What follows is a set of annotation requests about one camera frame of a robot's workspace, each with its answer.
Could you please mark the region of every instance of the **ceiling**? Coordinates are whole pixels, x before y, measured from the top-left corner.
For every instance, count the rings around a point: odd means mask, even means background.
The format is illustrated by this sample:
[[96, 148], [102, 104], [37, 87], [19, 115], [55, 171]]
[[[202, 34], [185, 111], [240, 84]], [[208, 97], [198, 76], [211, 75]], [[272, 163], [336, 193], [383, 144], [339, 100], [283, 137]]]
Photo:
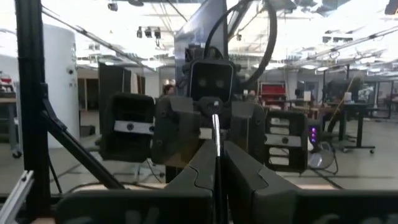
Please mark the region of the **ceiling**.
[[[9, 4], [0, 8], [0, 28], [12, 29], [15, 27], [14, 1], [7, 1]], [[142, 7], [134, 7], [127, 1], [106, 0], [42, 0], [42, 3], [61, 20], [78, 25], [117, 49], [129, 53], [130, 59], [159, 66], [173, 64], [174, 33], [184, 25], [184, 18], [189, 19], [196, 12], [202, 1], [170, 0], [169, 3], [145, 0], [142, 1]], [[237, 2], [238, 0], [227, 0], [227, 5], [231, 7]], [[385, 15], [388, 0], [291, 0], [290, 3], [292, 2], [297, 5], [295, 10], [277, 13], [278, 39], [268, 69], [298, 67], [323, 70], [325, 67], [351, 64], [351, 68], [368, 71], [371, 75], [398, 75], [398, 56], [395, 53], [398, 47], [394, 44], [398, 32], [393, 32], [398, 27], [398, 16]], [[118, 11], [110, 11], [109, 3], [117, 4]], [[268, 15], [267, 12], [259, 13], [261, 8], [260, 1], [252, 4], [236, 33], [241, 35], [241, 39], [232, 38], [228, 45], [230, 57], [243, 67], [258, 64], [267, 45]], [[47, 16], [44, 16], [44, 22], [57, 23]], [[140, 26], [152, 30], [160, 28], [162, 37], [159, 46], [154, 38], [137, 38]], [[370, 35], [388, 29], [391, 29], [391, 34], [363, 41]], [[8, 46], [2, 42], [9, 43], [10, 38], [9, 34], [2, 34], [0, 45]], [[113, 63], [131, 62], [104, 47], [89, 49], [93, 43], [83, 35], [76, 35], [77, 56], [91, 59], [82, 64], [95, 64], [97, 57], [94, 55], [108, 55], [104, 60]]]

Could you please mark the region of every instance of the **concrete floor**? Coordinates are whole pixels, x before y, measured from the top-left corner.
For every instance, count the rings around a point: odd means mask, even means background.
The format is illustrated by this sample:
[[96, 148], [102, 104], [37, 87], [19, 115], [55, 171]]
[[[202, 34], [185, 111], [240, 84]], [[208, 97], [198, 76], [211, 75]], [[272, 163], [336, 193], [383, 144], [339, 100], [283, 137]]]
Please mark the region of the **concrete floor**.
[[[82, 124], [98, 124], [97, 113], [82, 113]], [[356, 134], [356, 122], [348, 123], [347, 133]], [[81, 140], [86, 147], [92, 146], [96, 136], [90, 136]], [[357, 149], [351, 152], [338, 152], [338, 163], [340, 172], [336, 176], [324, 173], [335, 185], [344, 189], [398, 189], [398, 124], [373, 121], [366, 121], [364, 124], [365, 145], [376, 146], [376, 153], [371, 155], [367, 149]], [[100, 161], [97, 153], [93, 155]], [[52, 164], [56, 170], [58, 179], [64, 192], [80, 185], [97, 180], [74, 159], [65, 149], [50, 149]], [[125, 162], [104, 162], [101, 163], [115, 177], [123, 182], [134, 182], [132, 175], [135, 164]], [[14, 187], [23, 170], [23, 158], [13, 159], [9, 146], [0, 145], [0, 194], [9, 193]], [[330, 184], [319, 177], [313, 171], [306, 171], [299, 177], [297, 174], [280, 174], [295, 184]], [[152, 176], [143, 179], [144, 182], [156, 183]], [[58, 193], [55, 182], [52, 178], [51, 191]]]

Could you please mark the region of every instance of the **gray floor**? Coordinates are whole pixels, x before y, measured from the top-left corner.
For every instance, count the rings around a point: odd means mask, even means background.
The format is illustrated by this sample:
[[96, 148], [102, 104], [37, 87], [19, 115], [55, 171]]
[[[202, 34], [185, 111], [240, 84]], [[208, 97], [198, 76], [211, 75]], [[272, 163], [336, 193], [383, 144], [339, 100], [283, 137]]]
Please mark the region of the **gray floor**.
[[[98, 124], [97, 113], [82, 113], [82, 124]], [[356, 122], [348, 123], [347, 132], [356, 134]], [[82, 139], [85, 146], [92, 146], [96, 136]], [[336, 185], [344, 189], [398, 189], [398, 124], [367, 121], [364, 124], [364, 144], [376, 146], [376, 153], [371, 155], [369, 150], [354, 150], [347, 153], [338, 152], [340, 172], [336, 176], [324, 173]], [[50, 157], [62, 190], [64, 192], [80, 185], [97, 180], [74, 159], [65, 149], [51, 149]], [[123, 182], [133, 182], [132, 175], [135, 164], [125, 162], [101, 163]], [[0, 145], [0, 194], [9, 193], [23, 170], [23, 158], [13, 159], [6, 144]], [[308, 170], [301, 177], [297, 174], [280, 174], [295, 184], [329, 184], [326, 180]], [[157, 180], [140, 177], [143, 182], [156, 183]], [[57, 194], [55, 182], [52, 180], [51, 190]]]

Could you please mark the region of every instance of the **white cylinder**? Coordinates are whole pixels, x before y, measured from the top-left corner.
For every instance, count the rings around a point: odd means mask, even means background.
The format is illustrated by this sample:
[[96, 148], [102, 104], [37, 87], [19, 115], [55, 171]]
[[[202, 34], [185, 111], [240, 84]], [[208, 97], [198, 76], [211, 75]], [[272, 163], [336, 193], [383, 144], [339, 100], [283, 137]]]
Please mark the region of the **white cylinder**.
[[[79, 102], [76, 72], [75, 34], [67, 29], [44, 24], [45, 82], [58, 119], [77, 140], [80, 138]], [[49, 147], [62, 145], [49, 134]]]

